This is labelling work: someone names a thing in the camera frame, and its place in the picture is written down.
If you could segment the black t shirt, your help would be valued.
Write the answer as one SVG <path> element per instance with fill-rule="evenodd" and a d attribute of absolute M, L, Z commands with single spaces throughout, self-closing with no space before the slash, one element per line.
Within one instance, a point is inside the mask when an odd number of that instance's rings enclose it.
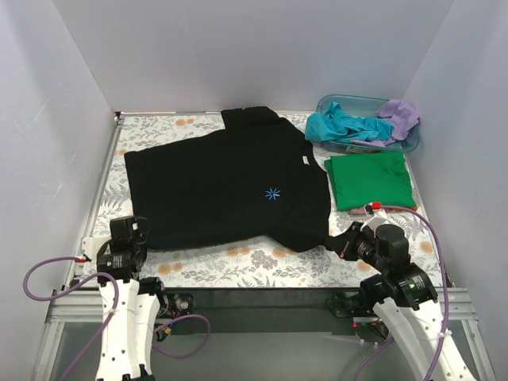
<path fill-rule="evenodd" d="M 329 240 L 331 196 L 313 145 L 265 106 L 225 110 L 224 128 L 124 156 L 133 211 L 154 250 L 266 236 L 295 252 Z"/>

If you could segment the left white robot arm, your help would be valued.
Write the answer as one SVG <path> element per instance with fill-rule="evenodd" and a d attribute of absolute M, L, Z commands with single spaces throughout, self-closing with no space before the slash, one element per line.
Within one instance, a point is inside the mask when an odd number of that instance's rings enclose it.
<path fill-rule="evenodd" d="M 152 335 L 169 307 L 158 277 L 139 278 L 146 259 L 144 234 L 113 233 L 97 255 L 103 323 L 97 380 L 154 380 Z"/>

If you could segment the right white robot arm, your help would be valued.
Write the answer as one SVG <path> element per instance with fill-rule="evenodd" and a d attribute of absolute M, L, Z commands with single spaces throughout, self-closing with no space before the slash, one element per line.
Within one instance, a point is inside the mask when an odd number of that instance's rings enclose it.
<path fill-rule="evenodd" d="M 361 260 L 377 270 L 340 309 L 376 315 L 387 327 L 417 380 L 472 380 L 442 312 L 447 300 L 414 263 L 404 231 L 392 224 L 372 229 L 353 222 L 325 246 L 347 261 Z"/>

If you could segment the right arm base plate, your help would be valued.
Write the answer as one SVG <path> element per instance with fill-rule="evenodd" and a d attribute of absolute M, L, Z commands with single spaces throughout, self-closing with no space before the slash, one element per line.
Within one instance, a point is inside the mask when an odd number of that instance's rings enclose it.
<path fill-rule="evenodd" d="M 332 293 L 325 300 L 325 308 L 335 318 L 366 318 L 374 316 L 374 313 L 366 307 L 358 294 L 342 291 Z"/>

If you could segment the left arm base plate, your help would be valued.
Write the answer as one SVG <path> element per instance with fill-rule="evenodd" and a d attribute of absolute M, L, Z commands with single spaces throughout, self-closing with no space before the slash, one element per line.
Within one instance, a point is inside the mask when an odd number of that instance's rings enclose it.
<path fill-rule="evenodd" d="M 191 314 L 194 308 L 194 295 L 191 293 L 167 294 L 162 297 L 158 318 L 177 318 Z"/>

